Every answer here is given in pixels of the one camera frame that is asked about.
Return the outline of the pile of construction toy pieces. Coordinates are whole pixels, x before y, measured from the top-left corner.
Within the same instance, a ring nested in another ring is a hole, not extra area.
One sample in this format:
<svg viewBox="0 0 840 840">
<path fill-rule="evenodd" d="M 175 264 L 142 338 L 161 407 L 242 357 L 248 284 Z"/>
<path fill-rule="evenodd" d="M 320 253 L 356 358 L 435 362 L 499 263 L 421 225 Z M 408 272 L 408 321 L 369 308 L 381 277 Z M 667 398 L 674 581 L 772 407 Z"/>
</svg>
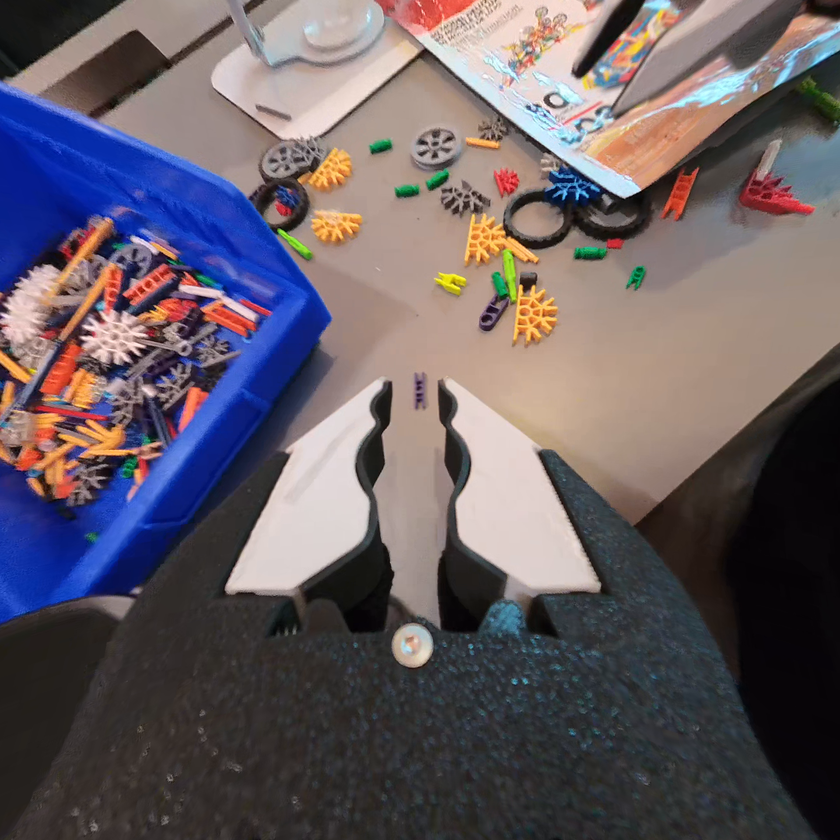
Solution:
<svg viewBox="0 0 840 840">
<path fill-rule="evenodd" d="M 270 314 L 90 216 L 2 293 L 2 464 L 69 520 L 132 498 Z"/>
</svg>

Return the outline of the red corner connector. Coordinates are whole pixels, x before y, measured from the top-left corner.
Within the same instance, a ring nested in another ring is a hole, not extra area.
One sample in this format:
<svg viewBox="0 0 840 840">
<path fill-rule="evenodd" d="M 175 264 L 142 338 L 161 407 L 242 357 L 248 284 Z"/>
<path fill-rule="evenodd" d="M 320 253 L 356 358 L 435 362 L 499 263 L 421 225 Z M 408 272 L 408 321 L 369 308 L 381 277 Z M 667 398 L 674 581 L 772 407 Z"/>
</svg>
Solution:
<svg viewBox="0 0 840 840">
<path fill-rule="evenodd" d="M 798 199 L 792 192 L 792 186 L 785 184 L 782 176 L 775 176 L 770 173 L 767 178 L 761 181 L 756 177 L 754 171 L 742 188 L 738 196 L 738 202 L 741 206 L 753 211 L 781 216 L 776 209 L 776 203 L 784 195 L 790 195 Z"/>
</svg>

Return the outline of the yellow half-round connector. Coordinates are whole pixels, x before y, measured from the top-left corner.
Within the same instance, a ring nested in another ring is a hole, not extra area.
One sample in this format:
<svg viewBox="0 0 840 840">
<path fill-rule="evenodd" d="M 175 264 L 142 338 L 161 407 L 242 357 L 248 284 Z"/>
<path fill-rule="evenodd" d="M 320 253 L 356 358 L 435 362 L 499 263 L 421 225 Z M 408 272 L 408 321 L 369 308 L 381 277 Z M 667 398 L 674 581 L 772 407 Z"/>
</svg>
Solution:
<svg viewBox="0 0 840 840">
<path fill-rule="evenodd" d="M 311 230 L 322 243 L 338 245 L 356 238 L 363 221 L 357 213 L 318 209 L 313 212 Z"/>
<path fill-rule="evenodd" d="M 346 150 L 334 148 L 311 174 L 308 186 L 319 193 L 330 193 L 344 185 L 353 174 L 353 162 Z"/>
</svg>

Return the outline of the grey wheel hub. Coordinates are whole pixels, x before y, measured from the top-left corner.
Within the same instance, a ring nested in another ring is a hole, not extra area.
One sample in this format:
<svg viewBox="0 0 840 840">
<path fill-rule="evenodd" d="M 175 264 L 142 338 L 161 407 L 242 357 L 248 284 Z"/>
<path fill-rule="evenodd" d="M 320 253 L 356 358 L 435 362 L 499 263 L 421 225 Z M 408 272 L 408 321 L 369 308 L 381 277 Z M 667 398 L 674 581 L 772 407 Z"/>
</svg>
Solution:
<svg viewBox="0 0 840 840">
<path fill-rule="evenodd" d="M 443 125 L 433 126 L 415 137 L 410 155 L 415 166 L 422 170 L 443 170 L 457 161 L 463 145 L 456 130 Z"/>
</svg>

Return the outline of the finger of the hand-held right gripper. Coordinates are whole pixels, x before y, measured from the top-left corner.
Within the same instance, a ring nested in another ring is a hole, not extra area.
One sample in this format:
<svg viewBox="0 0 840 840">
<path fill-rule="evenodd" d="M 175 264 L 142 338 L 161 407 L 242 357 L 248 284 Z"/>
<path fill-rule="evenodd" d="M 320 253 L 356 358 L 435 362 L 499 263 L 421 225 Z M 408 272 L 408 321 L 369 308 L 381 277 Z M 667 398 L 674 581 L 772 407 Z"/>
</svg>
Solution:
<svg viewBox="0 0 840 840">
<path fill-rule="evenodd" d="M 728 56 L 748 67 L 801 12 L 799 1 L 684 2 L 684 14 L 655 42 L 612 105 L 617 119 L 667 92 L 708 62 Z"/>
<path fill-rule="evenodd" d="M 645 6 L 645 1 L 603 2 L 599 17 L 588 27 L 586 40 L 574 59 L 571 73 L 582 79 L 623 37 L 628 28 L 634 27 L 634 20 Z"/>
</svg>

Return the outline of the round clear suction disc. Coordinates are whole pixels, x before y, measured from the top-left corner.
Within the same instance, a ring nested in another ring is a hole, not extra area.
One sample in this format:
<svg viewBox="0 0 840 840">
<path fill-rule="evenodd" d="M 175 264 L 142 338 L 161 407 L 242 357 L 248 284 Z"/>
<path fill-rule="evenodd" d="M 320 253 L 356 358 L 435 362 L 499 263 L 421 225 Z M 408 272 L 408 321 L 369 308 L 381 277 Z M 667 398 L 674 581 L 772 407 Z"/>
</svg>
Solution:
<svg viewBox="0 0 840 840">
<path fill-rule="evenodd" d="M 321 52 L 363 49 L 381 33 L 385 23 L 376 1 L 309 1 L 302 32 L 306 44 Z"/>
</svg>

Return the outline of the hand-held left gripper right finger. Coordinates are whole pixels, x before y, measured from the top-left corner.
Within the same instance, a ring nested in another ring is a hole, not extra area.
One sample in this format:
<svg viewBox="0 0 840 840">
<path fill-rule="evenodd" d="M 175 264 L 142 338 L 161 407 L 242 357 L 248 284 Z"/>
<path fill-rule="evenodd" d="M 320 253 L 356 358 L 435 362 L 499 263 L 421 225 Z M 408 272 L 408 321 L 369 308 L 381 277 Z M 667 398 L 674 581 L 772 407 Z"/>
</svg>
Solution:
<svg viewBox="0 0 840 840">
<path fill-rule="evenodd" d="M 437 404 L 453 483 L 437 571 L 442 628 L 477 629 L 500 601 L 539 627 L 544 596 L 601 594 L 543 449 L 449 376 Z"/>
</svg>

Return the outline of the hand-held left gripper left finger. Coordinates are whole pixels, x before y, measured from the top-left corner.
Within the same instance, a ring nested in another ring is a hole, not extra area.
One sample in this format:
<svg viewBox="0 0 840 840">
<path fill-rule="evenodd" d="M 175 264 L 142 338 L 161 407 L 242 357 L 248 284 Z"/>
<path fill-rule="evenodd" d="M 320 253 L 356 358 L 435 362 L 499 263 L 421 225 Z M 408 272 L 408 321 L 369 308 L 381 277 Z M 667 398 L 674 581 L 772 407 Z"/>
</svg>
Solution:
<svg viewBox="0 0 840 840">
<path fill-rule="evenodd" d="M 225 584 L 225 594 L 315 601 L 343 617 L 385 578 L 374 487 L 384 467 L 392 382 L 378 377 L 284 451 L 265 506 Z"/>
</svg>

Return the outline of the orange ladder connector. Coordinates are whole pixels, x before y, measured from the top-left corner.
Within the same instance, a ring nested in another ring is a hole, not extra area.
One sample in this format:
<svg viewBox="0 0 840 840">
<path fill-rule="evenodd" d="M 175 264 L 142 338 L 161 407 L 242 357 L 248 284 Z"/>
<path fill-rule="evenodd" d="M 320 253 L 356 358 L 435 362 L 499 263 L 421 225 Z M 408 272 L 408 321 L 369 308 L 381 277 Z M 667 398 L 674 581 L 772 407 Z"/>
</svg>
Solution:
<svg viewBox="0 0 840 840">
<path fill-rule="evenodd" d="M 692 171 L 687 171 L 685 167 L 679 170 L 660 214 L 661 219 L 671 217 L 672 220 L 677 221 L 682 218 L 698 174 L 699 167 L 695 167 Z"/>
</svg>

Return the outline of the black rubber tire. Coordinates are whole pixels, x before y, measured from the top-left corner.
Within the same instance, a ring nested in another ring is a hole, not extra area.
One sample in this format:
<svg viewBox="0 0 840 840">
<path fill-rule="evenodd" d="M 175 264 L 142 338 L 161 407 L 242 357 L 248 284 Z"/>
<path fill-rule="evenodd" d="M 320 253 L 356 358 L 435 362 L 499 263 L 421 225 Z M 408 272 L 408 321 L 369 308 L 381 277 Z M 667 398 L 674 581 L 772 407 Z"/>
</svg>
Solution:
<svg viewBox="0 0 840 840">
<path fill-rule="evenodd" d="M 549 234 L 536 235 L 525 232 L 516 222 L 516 215 L 525 207 L 533 204 L 545 204 L 557 211 L 559 225 Z M 561 244 L 571 231 L 574 221 L 574 209 L 570 204 L 555 204 L 546 196 L 545 188 L 531 188 L 515 194 L 508 202 L 502 226 L 510 238 L 516 239 L 529 250 L 545 250 Z"/>
<path fill-rule="evenodd" d="M 595 207 L 595 202 L 588 206 L 574 209 L 574 225 L 583 235 L 605 243 L 609 238 L 633 238 L 639 235 L 649 224 L 652 213 L 652 200 L 648 192 L 640 192 L 629 197 L 620 197 L 623 204 L 615 213 L 603 215 Z"/>
<path fill-rule="evenodd" d="M 298 207 L 292 211 L 291 215 L 280 215 L 277 211 L 274 193 L 279 185 L 296 188 L 299 191 L 300 202 Z M 267 222 L 268 226 L 274 232 L 276 232 L 279 228 L 282 228 L 288 231 L 288 233 L 291 233 L 306 220 L 311 206 L 309 194 L 305 185 L 300 184 L 297 178 L 291 177 L 264 182 L 251 193 L 248 199 L 263 220 L 266 220 L 266 213 L 268 212 L 269 207 L 275 208 L 276 212 L 279 214 L 279 222 L 276 224 Z"/>
</svg>

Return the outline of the blue plastic bin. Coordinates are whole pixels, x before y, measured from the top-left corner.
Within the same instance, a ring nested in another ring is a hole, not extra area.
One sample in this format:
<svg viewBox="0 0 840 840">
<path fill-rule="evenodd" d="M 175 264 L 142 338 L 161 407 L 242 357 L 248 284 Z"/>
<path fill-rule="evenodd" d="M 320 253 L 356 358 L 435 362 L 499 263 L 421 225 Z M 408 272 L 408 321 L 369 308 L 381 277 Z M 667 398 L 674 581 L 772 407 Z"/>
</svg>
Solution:
<svg viewBox="0 0 840 840">
<path fill-rule="evenodd" d="M 236 187 L 180 158 L 2 84 L 2 293 L 92 215 L 160 238 L 271 309 L 132 498 L 115 480 L 72 520 L 2 464 L 2 623 L 142 585 L 315 349 L 330 315 Z"/>
</svg>

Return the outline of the printed toy packaging bag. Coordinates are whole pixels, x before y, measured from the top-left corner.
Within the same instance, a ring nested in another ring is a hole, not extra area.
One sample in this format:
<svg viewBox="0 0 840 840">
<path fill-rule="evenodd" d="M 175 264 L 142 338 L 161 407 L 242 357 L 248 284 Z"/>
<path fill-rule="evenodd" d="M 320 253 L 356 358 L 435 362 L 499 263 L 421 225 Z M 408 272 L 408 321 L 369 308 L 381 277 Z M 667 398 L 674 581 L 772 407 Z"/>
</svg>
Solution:
<svg viewBox="0 0 840 840">
<path fill-rule="evenodd" d="M 684 2 L 646 1 L 582 79 L 571 73 L 596 1 L 380 2 L 393 22 L 510 123 L 609 193 L 629 197 L 739 131 L 747 110 L 838 53 L 838 2 L 804 2 L 747 67 L 728 56 L 615 119 L 612 106 Z"/>
</svg>

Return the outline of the green ridged rod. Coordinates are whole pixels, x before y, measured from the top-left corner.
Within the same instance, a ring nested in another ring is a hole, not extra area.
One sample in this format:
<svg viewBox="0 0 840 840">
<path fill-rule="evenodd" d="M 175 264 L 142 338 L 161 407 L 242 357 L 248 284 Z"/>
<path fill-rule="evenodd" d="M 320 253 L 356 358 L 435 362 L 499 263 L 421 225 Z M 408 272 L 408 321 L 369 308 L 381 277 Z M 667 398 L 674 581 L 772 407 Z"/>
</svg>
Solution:
<svg viewBox="0 0 840 840">
<path fill-rule="evenodd" d="M 823 89 L 813 77 L 804 77 L 796 90 L 813 110 L 833 126 L 839 126 L 839 99 Z"/>
</svg>

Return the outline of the blue snowflake connector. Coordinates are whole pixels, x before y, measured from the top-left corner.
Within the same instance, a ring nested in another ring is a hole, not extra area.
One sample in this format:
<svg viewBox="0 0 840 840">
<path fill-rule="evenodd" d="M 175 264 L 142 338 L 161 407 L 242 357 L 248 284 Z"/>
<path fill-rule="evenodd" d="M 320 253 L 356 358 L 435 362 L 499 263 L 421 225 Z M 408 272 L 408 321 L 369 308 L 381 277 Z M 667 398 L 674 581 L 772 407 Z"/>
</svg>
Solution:
<svg viewBox="0 0 840 840">
<path fill-rule="evenodd" d="M 548 185 L 543 190 L 546 202 L 557 207 L 572 205 L 586 207 L 603 194 L 603 189 L 568 167 L 548 173 Z"/>
</svg>

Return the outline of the white stand base board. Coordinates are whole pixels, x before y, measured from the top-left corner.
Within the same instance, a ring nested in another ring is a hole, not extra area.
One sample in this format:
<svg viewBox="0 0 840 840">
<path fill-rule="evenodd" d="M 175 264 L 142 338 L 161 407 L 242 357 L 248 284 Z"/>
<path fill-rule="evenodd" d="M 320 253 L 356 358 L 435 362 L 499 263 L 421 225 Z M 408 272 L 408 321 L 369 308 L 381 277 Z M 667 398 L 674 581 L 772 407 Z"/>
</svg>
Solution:
<svg viewBox="0 0 840 840">
<path fill-rule="evenodd" d="M 245 45 L 211 77 L 217 93 L 280 139 L 330 131 L 424 50 L 385 13 L 381 33 L 365 48 L 315 50 L 302 32 L 306 2 L 291 2 L 257 26 L 245 2 L 227 1 Z"/>
</svg>

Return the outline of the large yellow connector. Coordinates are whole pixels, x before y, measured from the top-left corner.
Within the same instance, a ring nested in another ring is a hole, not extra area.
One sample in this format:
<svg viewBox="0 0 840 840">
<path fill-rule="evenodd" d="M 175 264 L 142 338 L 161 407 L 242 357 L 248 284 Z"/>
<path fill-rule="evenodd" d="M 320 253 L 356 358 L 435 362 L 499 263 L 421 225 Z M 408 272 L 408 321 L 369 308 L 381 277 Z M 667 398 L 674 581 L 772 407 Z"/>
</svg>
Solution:
<svg viewBox="0 0 840 840">
<path fill-rule="evenodd" d="M 507 232 L 502 223 L 485 213 L 478 217 L 473 213 L 469 220 L 464 265 L 487 264 L 508 247 Z"/>
<path fill-rule="evenodd" d="M 513 346 L 522 343 L 528 347 L 531 343 L 539 343 L 553 331 L 558 322 L 558 308 L 554 299 L 546 295 L 545 289 L 531 287 L 525 290 L 523 285 L 519 286 L 511 339 Z"/>
</svg>

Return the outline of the grey wheel with black tire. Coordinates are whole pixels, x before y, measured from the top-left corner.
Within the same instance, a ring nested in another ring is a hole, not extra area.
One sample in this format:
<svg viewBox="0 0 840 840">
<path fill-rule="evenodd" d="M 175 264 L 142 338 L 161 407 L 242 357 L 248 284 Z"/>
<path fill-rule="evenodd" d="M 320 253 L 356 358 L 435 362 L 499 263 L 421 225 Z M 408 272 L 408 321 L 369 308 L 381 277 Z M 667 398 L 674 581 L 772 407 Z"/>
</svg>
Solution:
<svg viewBox="0 0 840 840">
<path fill-rule="evenodd" d="M 264 182 L 284 178 L 298 178 L 311 172 L 296 160 L 296 139 L 283 139 L 268 148 L 259 162 L 259 173 Z"/>
</svg>

